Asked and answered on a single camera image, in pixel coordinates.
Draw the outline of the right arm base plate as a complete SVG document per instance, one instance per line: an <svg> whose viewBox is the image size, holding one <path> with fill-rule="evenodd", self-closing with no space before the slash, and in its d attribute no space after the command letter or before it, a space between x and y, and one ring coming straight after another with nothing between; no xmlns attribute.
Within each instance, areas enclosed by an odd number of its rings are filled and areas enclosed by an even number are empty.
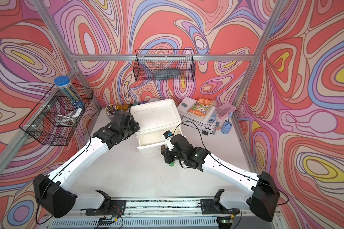
<svg viewBox="0 0 344 229"><path fill-rule="evenodd" d="M226 214L236 216L241 213L240 209L227 209L213 199L201 199L197 206L201 208L203 215Z"/></svg>

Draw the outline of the white drawer cabinet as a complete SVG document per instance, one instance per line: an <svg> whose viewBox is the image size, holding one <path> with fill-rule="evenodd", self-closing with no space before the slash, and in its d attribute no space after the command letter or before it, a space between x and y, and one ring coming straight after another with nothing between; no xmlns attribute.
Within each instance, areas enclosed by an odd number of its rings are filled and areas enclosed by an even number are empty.
<svg viewBox="0 0 344 229"><path fill-rule="evenodd" d="M140 129L136 133L141 135L162 129L173 131L181 123L173 99L133 106L131 114L140 125Z"/></svg>

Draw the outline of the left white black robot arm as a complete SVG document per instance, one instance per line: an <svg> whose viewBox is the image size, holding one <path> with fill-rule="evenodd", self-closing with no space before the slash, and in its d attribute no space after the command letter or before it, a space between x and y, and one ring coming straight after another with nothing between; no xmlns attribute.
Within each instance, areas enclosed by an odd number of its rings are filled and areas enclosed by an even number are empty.
<svg viewBox="0 0 344 229"><path fill-rule="evenodd" d="M66 163L33 180L35 199L53 217L61 218L72 210L101 209L108 194L72 189L73 184L101 155L139 131L140 126L131 113L118 110L105 127L93 134L89 142Z"/></svg>

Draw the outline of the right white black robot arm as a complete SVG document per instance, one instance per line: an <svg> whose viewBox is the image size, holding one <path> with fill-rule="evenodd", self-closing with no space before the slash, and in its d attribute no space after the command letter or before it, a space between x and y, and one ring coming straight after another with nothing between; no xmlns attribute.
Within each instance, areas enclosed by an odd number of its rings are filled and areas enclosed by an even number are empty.
<svg viewBox="0 0 344 229"><path fill-rule="evenodd" d="M193 147L181 134L173 135L171 131L166 131L163 136L167 145L161 151L165 163L178 161L188 169L215 175L242 191L243 194L238 195L219 190L212 201L213 211L248 209L264 221L273 221L280 191L269 173L257 174L237 168L205 148Z"/></svg>

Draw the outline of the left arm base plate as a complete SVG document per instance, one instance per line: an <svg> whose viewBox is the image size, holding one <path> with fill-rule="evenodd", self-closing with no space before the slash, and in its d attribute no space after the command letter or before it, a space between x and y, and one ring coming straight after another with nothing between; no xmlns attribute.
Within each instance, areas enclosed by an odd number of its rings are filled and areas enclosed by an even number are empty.
<svg viewBox="0 0 344 229"><path fill-rule="evenodd" d="M98 209L87 209L87 216L107 216L107 215L124 215L126 210L126 200L105 200Z"/></svg>

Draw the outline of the white drawer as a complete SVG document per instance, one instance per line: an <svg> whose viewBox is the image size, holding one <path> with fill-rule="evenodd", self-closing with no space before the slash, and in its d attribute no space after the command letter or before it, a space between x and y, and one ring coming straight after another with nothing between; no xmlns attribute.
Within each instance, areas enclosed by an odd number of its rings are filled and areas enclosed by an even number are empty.
<svg viewBox="0 0 344 229"><path fill-rule="evenodd" d="M149 155L161 152L161 146L165 146L164 133L168 131L167 129L162 129L160 131L154 131L147 134L136 133L136 138L139 143L137 147L139 153L142 155Z"/></svg>

